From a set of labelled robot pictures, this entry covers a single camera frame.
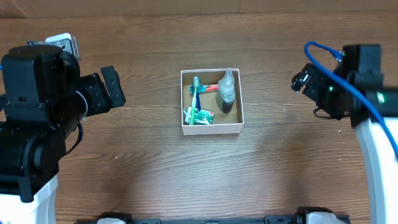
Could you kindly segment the green toothbrush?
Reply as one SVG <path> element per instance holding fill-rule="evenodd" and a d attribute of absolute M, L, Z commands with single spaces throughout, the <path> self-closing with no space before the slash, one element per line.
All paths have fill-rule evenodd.
<path fill-rule="evenodd" d="M 197 89 L 200 85 L 200 81 L 199 78 L 197 76 L 193 77 L 193 99 L 192 99 L 192 105 L 191 105 L 191 117 L 190 117 L 190 126 L 194 125 L 194 116 L 195 116 L 195 108 L 196 108 L 196 104 L 197 104 Z"/>

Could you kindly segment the teal toothpaste tube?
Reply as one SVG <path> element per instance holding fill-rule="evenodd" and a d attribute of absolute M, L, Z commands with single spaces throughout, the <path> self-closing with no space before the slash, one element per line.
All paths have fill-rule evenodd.
<path fill-rule="evenodd" d="M 194 85 L 190 85 L 190 93 L 191 94 L 194 94 L 195 89 L 197 89 L 197 93 L 207 93 L 207 92 L 217 91 L 218 85 L 217 84 L 212 84 L 212 85 L 199 84 L 199 86 L 196 88 L 194 87 Z"/>

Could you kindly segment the green soap packet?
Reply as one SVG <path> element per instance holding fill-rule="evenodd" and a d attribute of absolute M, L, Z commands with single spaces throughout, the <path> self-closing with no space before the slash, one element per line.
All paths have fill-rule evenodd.
<path fill-rule="evenodd" d="M 213 124 L 213 120 L 215 117 L 215 113 L 213 111 L 200 110 L 197 108 L 194 109 L 194 113 L 192 113 L 192 107 L 183 110 L 185 115 L 184 122 L 187 125 L 211 125 Z"/>

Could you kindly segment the clear dark liquid bottle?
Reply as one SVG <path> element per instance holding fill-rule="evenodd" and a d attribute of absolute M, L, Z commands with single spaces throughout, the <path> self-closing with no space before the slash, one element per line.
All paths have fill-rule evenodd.
<path fill-rule="evenodd" d="M 218 81 L 218 90 L 216 92 L 216 102 L 223 113 L 230 113 L 236 99 L 234 76 L 232 68 L 227 71 L 222 79 Z"/>

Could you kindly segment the blue disposable razor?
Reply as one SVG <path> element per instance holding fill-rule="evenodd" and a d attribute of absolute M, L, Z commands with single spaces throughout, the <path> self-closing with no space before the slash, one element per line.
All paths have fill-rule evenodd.
<path fill-rule="evenodd" d="M 196 94 L 196 109 L 198 111 L 201 111 L 201 103 L 200 103 L 200 94 L 199 93 Z"/>

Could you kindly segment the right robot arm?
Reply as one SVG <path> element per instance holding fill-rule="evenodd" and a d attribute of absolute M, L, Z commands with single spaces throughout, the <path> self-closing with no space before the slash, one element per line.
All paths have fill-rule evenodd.
<path fill-rule="evenodd" d="M 335 50 L 310 41 L 303 50 L 309 62 L 291 88 L 327 119 L 350 119 L 364 157 L 371 223 L 397 223 L 397 89 L 383 84 L 381 46 Z"/>

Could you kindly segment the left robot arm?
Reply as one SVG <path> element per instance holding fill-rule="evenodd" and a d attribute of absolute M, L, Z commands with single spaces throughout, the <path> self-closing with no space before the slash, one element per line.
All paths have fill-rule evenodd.
<path fill-rule="evenodd" d="M 56 45 L 11 49 L 1 60 L 1 222 L 55 223 L 60 159 L 82 120 L 126 99 L 114 67 L 81 76 L 76 57 Z"/>

